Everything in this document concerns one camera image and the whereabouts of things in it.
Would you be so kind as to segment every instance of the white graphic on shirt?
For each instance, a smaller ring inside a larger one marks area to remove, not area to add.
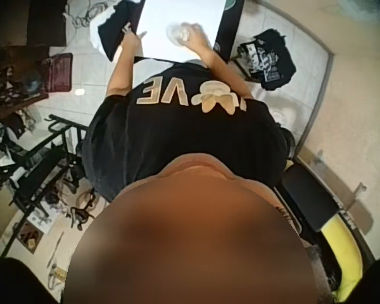
[[[170,104],[175,92],[177,92],[177,95],[179,96],[180,105],[189,105],[182,79],[172,77],[168,83],[165,93],[162,98],[160,98],[162,93],[162,81],[162,76],[153,77],[145,81],[144,84],[151,83],[151,86],[146,87],[143,90],[143,93],[151,93],[151,96],[146,98],[138,98],[136,102],[137,105],[155,105],[159,102]],[[231,92],[231,88],[223,82],[209,80],[202,83],[199,90],[201,94],[194,95],[191,99],[191,104],[193,106],[198,106],[201,104],[203,113],[212,111],[217,103],[220,104],[229,115],[235,114],[235,109],[237,107],[239,107],[242,111],[246,111],[246,101],[241,98],[241,102],[239,103],[238,96]]]
[[[219,103],[229,114],[235,113],[235,108],[240,106],[238,97],[231,92],[231,88],[223,82],[210,80],[200,86],[200,93],[191,98],[193,106],[201,104],[203,113],[208,113]],[[241,110],[246,111],[246,103],[242,104]]]

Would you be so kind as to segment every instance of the black cloth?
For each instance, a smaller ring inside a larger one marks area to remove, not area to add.
[[[257,79],[267,91],[288,84],[296,73],[284,37],[277,30],[269,29],[254,36],[254,41],[239,46],[239,52],[246,56],[250,64],[251,77]]]
[[[124,187],[157,174],[188,153],[212,155],[234,174],[269,187],[279,182],[286,166],[286,142],[264,103],[247,100],[246,111],[237,107],[233,115],[220,104],[203,113],[201,104],[193,105],[194,99],[207,96],[212,88],[231,95],[228,86],[212,81],[209,70],[185,63],[155,77],[163,80],[160,88],[154,85],[154,92],[151,81],[126,97],[106,98],[89,126],[83,164],[87,178],[103,197],[112,201]],[[168,84],[174,91],[167,89]],[[183,94],[187,96],[188,106],[179,103],[176,88],[183,104]],[[138,104],[149,102],[143,98],[151,95],[156,104]],[[233,92],[232,96],[241,103],[239,96]]]
[[[122,29],[131,23],[131,30],[136,33],[143,5],[144,1],[136,4],[123,0],[114,6],[114,14],[98,27],[101,44],[110,61],[113,61],[115,52],[124,38]]]

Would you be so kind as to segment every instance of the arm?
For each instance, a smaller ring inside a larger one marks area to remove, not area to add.
[[[208,45],[203,29],[199,25],[188,25],[187,29],[189,31],[189,39],[183,41],[183,45],[195,52],[201,58],[217,80],[226,83],[242,98],[253,99],[253,96],[242,77],[231,69]]]
[[[253,99],[246,82],[214,50],[206,49],[199,56],[219,81],[226,83],[242,98]]]
[[[106,97],[111,95],[126,96],[132,90],[134,58],[138,47],[141,45],[142,37],[143,35],[137,36],[132,32],[126,33],[124,36],[121,43],[122,53],[108,82]]]

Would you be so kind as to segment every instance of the white paper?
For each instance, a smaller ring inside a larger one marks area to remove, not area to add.
[[[45,217],[45,214],[38,208],[28,216],[28,221],[36,228],[41,230],[44,234],[47,234],[51,229],[53,223],[58,218],[61,210],[57,208],[51,208],[46,201],[41,201],[42,207],[48,212],[49,217]]]
[[[224,14],[225,0],[146,0],[137,34],[142,38],[143,56],[176,62],[199,59],[185,47],[175,46],[166,29],[173,23],[198,23],[214,46]]]

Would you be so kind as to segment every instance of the person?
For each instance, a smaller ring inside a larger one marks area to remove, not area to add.
[[[132,88],[132,32],[82,148],[87,178],[107,201],[134,182],[169,167],[225,170],[257,181],[272,195],[286,166],[283,135],[267,106],[211,49],[201,27],[188,26],[183,44],[206,66],[175,64]]]
[[[318,278],[273,191],[286,142],[201,27],[188,31],[202,64],[135,88],[141,38],[123,39],[82,147],[113,202],[77,246],[65,303],[315,303]]]

